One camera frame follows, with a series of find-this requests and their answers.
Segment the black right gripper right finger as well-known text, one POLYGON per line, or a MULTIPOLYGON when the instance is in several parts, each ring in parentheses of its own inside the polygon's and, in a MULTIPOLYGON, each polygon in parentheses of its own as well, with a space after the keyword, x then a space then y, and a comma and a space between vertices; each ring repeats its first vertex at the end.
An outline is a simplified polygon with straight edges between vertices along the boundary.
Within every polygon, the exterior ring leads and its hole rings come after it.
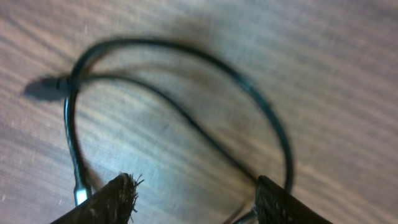
POLYGON ((264 175, 258 178, 255 209, 259 224, 331 224, 264 175))

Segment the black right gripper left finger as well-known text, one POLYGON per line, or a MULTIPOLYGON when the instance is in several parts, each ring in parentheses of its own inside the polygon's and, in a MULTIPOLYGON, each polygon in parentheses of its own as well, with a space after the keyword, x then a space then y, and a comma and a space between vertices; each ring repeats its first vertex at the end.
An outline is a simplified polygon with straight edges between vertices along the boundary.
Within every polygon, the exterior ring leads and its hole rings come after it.
POLYGON ((133 175, 121 173, 51 224, 128 224, 136 211, 138 186, 133 175))

